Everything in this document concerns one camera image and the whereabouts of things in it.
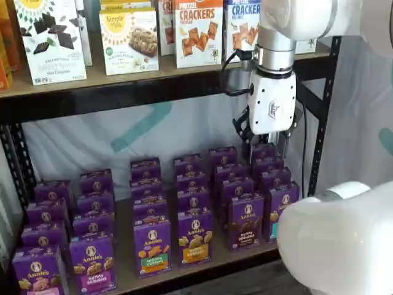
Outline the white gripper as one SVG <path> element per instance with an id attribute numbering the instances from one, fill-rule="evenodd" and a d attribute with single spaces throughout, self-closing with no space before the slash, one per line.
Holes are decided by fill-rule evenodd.
<path id="1" fill-rule="evenodd" d="M 248 96 L 248 106 L 232 124 L 241 140 L 241 157 L 250 165 L 254 135 L 280 132 L 278 152 L 287 155 L 289 141 L 303 117 L 296 107 L 296 75 L 280 75 L 277 79 L 251 72 L 250 86 L 254 91 Z"/>

